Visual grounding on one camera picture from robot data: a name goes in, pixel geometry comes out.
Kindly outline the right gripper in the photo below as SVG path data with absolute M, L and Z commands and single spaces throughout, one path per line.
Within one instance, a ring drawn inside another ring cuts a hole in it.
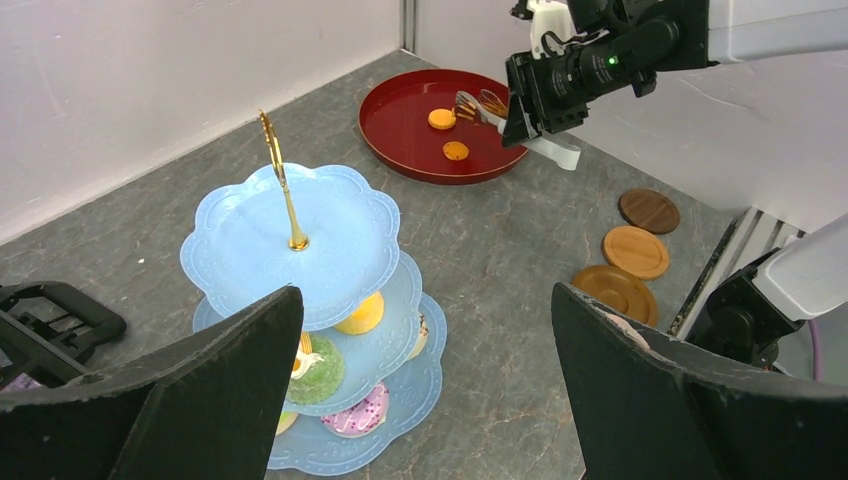
M 587 103 L 569 84 L 562 58 L 534 60 L 529 52 L 505 62 L 508 114 L 501 133 L 505 148 L 524 144 L 544 133 L 557 134 L 581 126 Z

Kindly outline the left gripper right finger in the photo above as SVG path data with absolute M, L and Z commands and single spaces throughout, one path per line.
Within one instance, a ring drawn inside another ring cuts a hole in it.
M 730 360 L 557 283 L 551 321 L 590 479 L 843 479 L 847 390 Z

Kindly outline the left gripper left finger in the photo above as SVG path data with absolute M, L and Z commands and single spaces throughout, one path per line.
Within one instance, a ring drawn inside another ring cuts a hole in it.
M 5 479 L 260 479 L 304 319 L 285 286 L 69 384 L 1 397 Z

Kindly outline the green cupcake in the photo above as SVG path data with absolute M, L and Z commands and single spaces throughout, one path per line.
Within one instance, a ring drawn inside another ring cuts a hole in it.
M 310 405 L 323 402 L 340 387 L 345 376 L 345 361 L 336 344 L 326 336 L 308 334 L 309 352 L 301 337 L 291 373 L 286 400 Z

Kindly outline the pink frosted donut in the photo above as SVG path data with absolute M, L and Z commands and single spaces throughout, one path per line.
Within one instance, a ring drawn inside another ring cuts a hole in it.
M 359 403 L 338 413 L 322 416 L 320 421 L 337 436 L 359 438 L 386 421 L 389 406 L 389 389 L 381 381 Z

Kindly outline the blue three-tier cake stand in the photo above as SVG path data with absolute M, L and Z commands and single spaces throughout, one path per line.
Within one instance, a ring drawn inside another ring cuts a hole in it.
M 270 118 L 260 116 L 271 162 L 241 183 L 207 194 L 180 250 L 181 267 L 203 293 L 193 329 L 202 331 L 284 286 L 304 302 L 301 337 L 331 339 L 345 376 L 327 400 L 310 405 L 285 399 L 298 419 L 274 437 L 270 470 L 332 477 L 365 467 L 397 438 L 421 424 L 442 391 L 445 315 L 422 288 L 413 258 L 398 243 L 400 211 L 344 165 L 309 168 L 283 158 Z M 385 300 L 382 321 L 362 335 L 334 329 L 370 295 Z M 425 348 L 407 360 L 427 317 Z M 390 394 L 386 421 L 368 435 L 342 438 L 320 418 L 359 403 L 383 381 Z

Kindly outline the yellow cupcake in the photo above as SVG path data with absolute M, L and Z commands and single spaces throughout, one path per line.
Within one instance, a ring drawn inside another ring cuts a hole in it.
M 362 335 L 373 330 L 383 319 L 385 300 L 377 291 L 367 297 L 345 320 L 334 329 L 346 335 Z

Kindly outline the white sprinkled donut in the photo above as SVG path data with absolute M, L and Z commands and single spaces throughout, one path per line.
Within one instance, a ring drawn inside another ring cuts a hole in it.
M 429 327 L 427 324 L 427 317 L 423 312 L 419 313 L 419 331 L 416 342 L 412 351 L 410 352 L 407 360 L 412 360 L 417 357 L 422 350 L 425 348 L 429 337 Z

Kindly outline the green frosted donut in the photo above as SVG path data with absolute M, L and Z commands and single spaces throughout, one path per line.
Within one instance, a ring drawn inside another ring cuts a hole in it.
M 279 417 L 275 435 L 279 436 L 283 434 L 294 424 L 298 417 L 299 414 L 297 412 L 283 411 Z

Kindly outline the orange round cookie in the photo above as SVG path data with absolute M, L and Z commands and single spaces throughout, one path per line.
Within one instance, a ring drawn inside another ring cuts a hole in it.
M 438 108 L 428 113 L 428 125 L 436 130 L 449 130 L 456 124 L 456 114 L 453 109 Z

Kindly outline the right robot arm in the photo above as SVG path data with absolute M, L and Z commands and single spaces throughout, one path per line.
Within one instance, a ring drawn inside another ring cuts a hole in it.
M 564 169 L 550 136 L 581 126 L 598 98 L 652 93 L 661 72 L 699 70 L 847 46 L 843 1 L 520 1 L 530 47 L 505 63 L 504 147 L 535 147 Z M 781 334 L 847 299 L 847 220 L 767 254 L 715 290 L 709 316 L 746 313 Z

